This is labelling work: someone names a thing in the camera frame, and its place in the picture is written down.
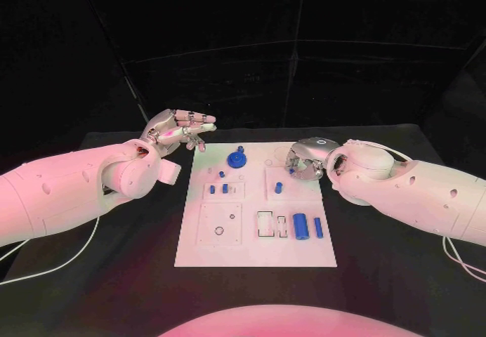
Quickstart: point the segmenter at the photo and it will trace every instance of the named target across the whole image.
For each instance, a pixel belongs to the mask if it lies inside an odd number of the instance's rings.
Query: white platform
[[[336,267],[319,182],[295,179],[285,170],[292,144],[207,144],[205,153],[195,151],[176,267]],[[231,168],[227,157],[240,145],[248,162]],[[277,182],[285,184],[280,194]],[[223,193],[223,184],[228,184],[228,193]],[[273,212],[272,221],[269,213],[261,214],[260,227],[266,228],[260,235],[274,230],[274,236],[259,236],[260,211]],[[308,217],[308,240],[296,239],[296,213]],[[287,237],[280,235],[283,216]],[[323,239],[316,235],[315,218],[322,219]]]

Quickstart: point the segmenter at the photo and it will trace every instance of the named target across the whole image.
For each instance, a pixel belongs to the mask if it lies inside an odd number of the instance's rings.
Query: table
[[[122,143],[139,133],[88,133],[83,148]],[[295,141],[310,136],[344,143],[370,140],[414,159],[442,164],[419,126],[234,129],[205,133],[208,143]],[[347,202],[321,180],[338,268],[176,268],[192,153],[175,186],[101,217],[94,240],[60,271],[0,287],[2,336],[158,336],[191,319],[243,305],[295,304],[344,310],[427,336],[486,334],[486,288],[442,250],[442,238]],[[78,252],[94,221],[32,240],[8,278],[62,264]],[[485,247],[458,242],[463,258]]]

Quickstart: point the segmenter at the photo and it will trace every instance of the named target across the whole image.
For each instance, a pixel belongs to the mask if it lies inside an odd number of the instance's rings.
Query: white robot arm
[[[181,166],[162,158],[181,143],[204,152],[198,133],[214,131],[215,121],[165,110],[140,139],[35,160],[0,176],[0,246],[75,228],[142,198],[158,180],[173,185]]]
[[[387,152],[406,161],[397,161]],[[308,168],[299,171],[299,162]],[[293,177],[319,179],[354,204],[374,206],[407,225],[486,246],[486,181],[424,161],[411,160],[381,144],[325,138],[295,143],[287,156]]]

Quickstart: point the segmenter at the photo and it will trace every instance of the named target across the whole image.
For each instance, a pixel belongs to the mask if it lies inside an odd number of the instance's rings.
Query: black background
[[[0,35],[3,171],[173,107],[220,128],[416,123],[485,177],[475,1],[5,1]]]

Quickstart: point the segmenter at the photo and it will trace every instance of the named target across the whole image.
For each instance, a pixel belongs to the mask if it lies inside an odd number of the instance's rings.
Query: robotic hand
[[[35,160],[0,176],[0,246],[75,228],[142,198],[158,180],[173,185],[181,166],[162,158],[181,143],[204,152],[199,133],[215,121],[165,110],[140,139]]]
[[[354,204],[374,206],[427,232],[486,246],[486,181],[473,175],[411,160],[381,144],[349,140],[341,146],[325,138],[295,143],[286,169],[308,180],[321,179],[326,170],[334,190]]]

